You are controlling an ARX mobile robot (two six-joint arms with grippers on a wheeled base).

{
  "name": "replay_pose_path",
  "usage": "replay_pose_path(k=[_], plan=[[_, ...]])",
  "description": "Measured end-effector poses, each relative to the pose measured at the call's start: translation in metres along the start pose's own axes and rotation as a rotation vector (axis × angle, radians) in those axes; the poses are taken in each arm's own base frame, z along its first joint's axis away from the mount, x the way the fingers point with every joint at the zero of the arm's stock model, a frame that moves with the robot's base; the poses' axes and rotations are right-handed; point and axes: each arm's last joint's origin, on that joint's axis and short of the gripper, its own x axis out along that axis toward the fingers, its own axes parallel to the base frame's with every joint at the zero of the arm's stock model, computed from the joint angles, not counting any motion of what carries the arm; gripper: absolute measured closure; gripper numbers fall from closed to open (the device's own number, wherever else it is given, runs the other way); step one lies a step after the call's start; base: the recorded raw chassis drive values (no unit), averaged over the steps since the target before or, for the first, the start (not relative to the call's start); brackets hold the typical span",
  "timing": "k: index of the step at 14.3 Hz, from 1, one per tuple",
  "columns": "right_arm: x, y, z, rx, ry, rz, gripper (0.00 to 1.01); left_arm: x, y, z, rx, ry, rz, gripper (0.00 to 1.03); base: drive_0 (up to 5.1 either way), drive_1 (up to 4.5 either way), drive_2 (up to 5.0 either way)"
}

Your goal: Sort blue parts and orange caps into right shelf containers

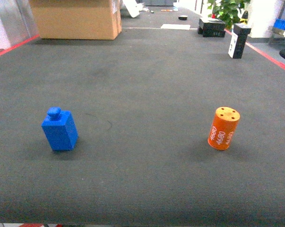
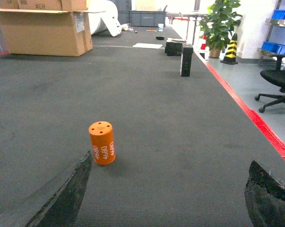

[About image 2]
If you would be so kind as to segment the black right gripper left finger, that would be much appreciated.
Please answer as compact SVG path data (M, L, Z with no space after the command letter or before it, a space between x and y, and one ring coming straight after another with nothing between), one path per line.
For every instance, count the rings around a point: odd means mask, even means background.
M0 227L72 227L92 167L90 151L12 210L0 215Z

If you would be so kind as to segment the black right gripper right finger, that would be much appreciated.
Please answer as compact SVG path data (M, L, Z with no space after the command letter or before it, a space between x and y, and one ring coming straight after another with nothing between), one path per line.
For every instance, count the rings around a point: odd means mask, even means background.
M244 189L249 218L255 227L285 227L285 181L253 160Z

